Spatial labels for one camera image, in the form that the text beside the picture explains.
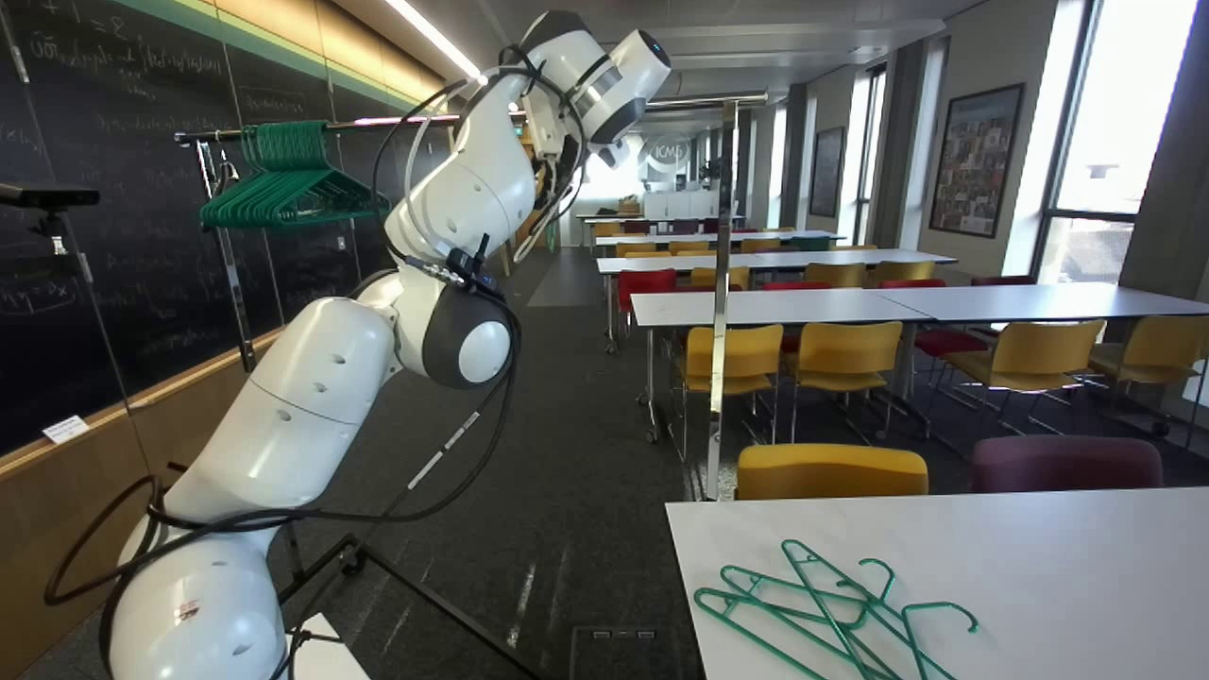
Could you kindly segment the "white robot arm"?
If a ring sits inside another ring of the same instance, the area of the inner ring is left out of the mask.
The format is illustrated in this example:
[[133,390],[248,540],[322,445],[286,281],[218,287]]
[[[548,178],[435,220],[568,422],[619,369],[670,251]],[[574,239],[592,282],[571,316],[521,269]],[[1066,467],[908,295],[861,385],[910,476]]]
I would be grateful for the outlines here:
[[104,662],[112,680],[274,680],[286,622],[268,575],[274,526],[331,485],[380,385],[413,369],[448,390],[507,374],[517,332],[481,262],[560,200],[670,81],[643,31],[600,47],[545,10],[472,94],[453,151],[384,217],[394,271],[318,300],[274,336],[195,460],[122,547]]

